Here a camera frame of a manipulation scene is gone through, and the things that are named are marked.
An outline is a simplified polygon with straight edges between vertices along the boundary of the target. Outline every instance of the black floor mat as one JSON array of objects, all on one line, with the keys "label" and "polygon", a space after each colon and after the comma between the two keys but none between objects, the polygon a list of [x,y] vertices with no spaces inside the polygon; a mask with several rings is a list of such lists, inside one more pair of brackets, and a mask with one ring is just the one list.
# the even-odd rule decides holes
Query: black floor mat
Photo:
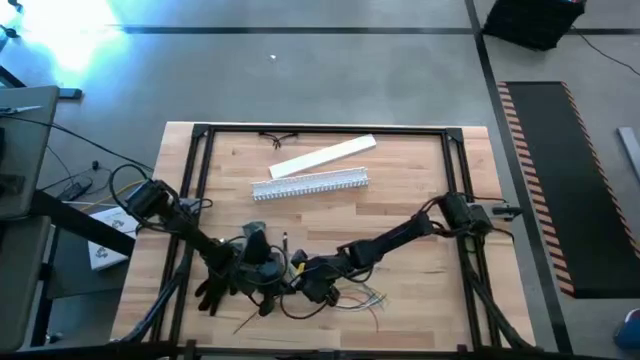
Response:
[{"label": "black floor mat", "polygon": [[560,290],[576,298],[640,297],[640,244],[566,84],[498,89]]}]

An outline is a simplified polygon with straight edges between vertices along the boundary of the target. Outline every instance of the white paper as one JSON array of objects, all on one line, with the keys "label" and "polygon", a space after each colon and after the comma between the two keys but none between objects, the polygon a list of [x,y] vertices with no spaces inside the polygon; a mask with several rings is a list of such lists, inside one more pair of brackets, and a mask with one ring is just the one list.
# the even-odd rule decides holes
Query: white paper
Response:
[{"label": "white paper", "polygon": [[[91,217],[127,234],[132,241],[135,241],[138,222],[127,215],[121,207],[101,211],[92,214]],[[89,260],[93,270],[102,270],[127,259],[127,256],[89,241]]]}]

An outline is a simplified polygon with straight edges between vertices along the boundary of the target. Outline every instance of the wooden tabletop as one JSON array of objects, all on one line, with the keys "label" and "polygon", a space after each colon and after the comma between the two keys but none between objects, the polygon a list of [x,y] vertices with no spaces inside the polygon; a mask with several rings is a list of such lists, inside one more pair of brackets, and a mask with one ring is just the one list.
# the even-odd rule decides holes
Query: wooden tabletop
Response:
[{"label": "wooden tabletop", "polygon": [[[165,180],[175,189],[180,188],[192,127],[193,123],[168,123],[162,139],[154,178]],[[475,194],[500,197],[487,129],[463,127],[463,133]],[[250,184],[270,179],[269,166],[354,137],[302,133],[298,139],[285,140],[282,148],[275,150],[271,140],[256,133],[216,133],[205,192],[213,207],[203,211],[200,228],[209,236],[229,238],[241,234],[242,225],[261,220],[267,224],[269,242],[281,244],[283,232],[289,234],[290,252],[304,249],[308,254],[334,254],[336,247],[345,242],[373,238],[399,225],[426,200],[447,191],[439,138],[376,135],[374,149],[310,171],[365,166],[370,177],[368,187],[252,200]],[[196,169],[202,153],[199,150]],[[437,220],[441,215],[434,209],[430,216]],[[155,300],[167,244],[168,236],[164,234],[143,231],[138,236],[113,338],[126,335]],[[522,337],[534,343],[511,240],[502,234],[491,234],[485,250],[496,303]],[[234,334],[256,307],[240,294],[226,296],[215,317],[199,312],[199,299],[193,294],[206,274],[204,263],[196,255],[181,343],[195,339],[199,347],[453,351],[456,345],[471,342],[457,249],[451,239],[424,237],[384,257],[368,282],[387,295],[382,307],[372,308],[375,318],[369,311],[326,308],[311,319],[292,320],[276,308],[264,318],[255,316]],[[346,281],[337,283],[339,288],[345,288],[343,295],[362,299],[363,295],[349,285]],[[353,304],[346,296],[340,303]],[[488,343],[484,310],[477,303],[483,341]],[[297,294],[287,296],[285,306],[289,312],[303,315],[318,305]],[[165,319],[171,319],[172,312],[170,303]],[[163,339],[168,338],[169,323],[164,322]]]}]

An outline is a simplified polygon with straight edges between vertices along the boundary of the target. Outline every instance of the black box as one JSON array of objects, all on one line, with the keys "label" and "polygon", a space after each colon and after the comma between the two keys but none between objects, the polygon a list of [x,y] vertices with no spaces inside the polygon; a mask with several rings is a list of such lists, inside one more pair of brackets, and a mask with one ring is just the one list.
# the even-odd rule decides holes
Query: black box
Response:
[{"label": "black box", "polygon": [[584,14],[586,0],[497,0],[483,33],[534,50],[556,47]]}]

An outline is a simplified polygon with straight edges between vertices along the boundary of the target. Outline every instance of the concrete floor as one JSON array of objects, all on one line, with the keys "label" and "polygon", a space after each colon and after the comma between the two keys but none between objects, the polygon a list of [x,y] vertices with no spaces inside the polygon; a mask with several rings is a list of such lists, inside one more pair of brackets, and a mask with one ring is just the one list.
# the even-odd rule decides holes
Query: concrete floor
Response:
[{"label": "concrete floor", "polygon": [[[480,23],[493,0],[475,0]],[[80,87],[55,121],[153,165],[167,121],[482,125],[489,128],[505,197],[516,200],[496,118],[472,35],[126,34],[105,25],[159,27],[469,28],[463,0],[44,0],[23,1],[22,27],[0,63],[29,86]],[[635,0],[589,0],[579,28],[638,28]],[[589,36],[640,69],[640,35]],[[640,184],[614,133],[640,128],[640,78],[576,35],[536,53],[485,37],[499,81],[562,80],[571,88],[631,227],[640,234]],[[72,172],[94,159],[121,163],[90,145],[52,133],[49,145]],[[64,176],[47,154],[40,184]],[[133,179],[123,174],[121,184]],[[104,194],[96,194],[97,199]],[[531,249],[521,222],[516,251],[536,340],[555,350]],[[51,328],[61,345],[109,337],[119,294],[58,300]],[[611,335],[640,300],[572,300],[559,294],[577,354],[631,358]]]}]

